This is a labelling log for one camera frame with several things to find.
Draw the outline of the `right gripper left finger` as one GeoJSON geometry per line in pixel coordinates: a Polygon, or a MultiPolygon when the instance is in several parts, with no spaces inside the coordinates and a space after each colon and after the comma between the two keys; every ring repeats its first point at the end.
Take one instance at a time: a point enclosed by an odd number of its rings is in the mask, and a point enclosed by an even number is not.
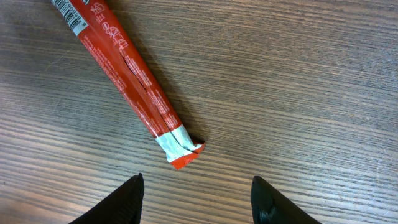
{"type": "Polygon", "coordinates": [[[139,173],[70,224],[140,224],[143,197],[144,179],[139,173]]]}

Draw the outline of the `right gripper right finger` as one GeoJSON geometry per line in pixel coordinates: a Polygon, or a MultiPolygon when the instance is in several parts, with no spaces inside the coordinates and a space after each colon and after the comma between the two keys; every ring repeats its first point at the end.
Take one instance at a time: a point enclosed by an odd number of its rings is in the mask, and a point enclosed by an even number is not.
{"type": "Polygon", "coordinates": [[[320,224],[260,176],[252,180],[251,206],[255,224],[320,224]]]}

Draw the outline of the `red stick packet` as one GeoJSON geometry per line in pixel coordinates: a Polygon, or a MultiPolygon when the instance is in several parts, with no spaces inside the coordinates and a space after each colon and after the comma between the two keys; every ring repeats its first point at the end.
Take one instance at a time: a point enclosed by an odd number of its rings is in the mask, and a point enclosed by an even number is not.
{"type": "Polygon", "coordinates": [[[166,159],[181,169],[205,145],[191,139],[117,17],[102,0],[50,0],[136,112],[166,159]]]}

